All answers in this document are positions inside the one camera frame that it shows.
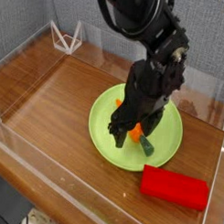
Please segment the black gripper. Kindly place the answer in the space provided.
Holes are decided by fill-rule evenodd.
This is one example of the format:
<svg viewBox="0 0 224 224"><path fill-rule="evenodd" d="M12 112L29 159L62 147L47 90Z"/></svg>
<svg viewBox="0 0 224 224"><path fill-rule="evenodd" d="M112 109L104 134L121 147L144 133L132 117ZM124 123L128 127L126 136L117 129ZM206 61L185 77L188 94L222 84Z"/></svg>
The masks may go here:
<svg viewBox="0 0 224 224"><path fill-rule="evenodd" d="M115 147L123 147L127 133L137 123L141 124L144 135L149 136L162 119L171 93L178 88L178 63L157 68L151 60L136 61L124 86L123 103L112 113L108 124Z"/></svg>

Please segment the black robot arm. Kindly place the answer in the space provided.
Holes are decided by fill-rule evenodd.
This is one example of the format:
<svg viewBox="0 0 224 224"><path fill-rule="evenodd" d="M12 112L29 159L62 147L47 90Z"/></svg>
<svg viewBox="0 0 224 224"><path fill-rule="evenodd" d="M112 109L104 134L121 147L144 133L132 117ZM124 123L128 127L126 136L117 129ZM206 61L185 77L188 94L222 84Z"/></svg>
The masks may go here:
<svg viewBox="0 0 224 224"><path fill-rule="evenodd" d="M188 38L173 14L175 0L98 0L108 26L146 49L147 57L130 67L122 105L108 125L115 146L138 123L150 135L162 119L173 91L185 81Z"/></svg>

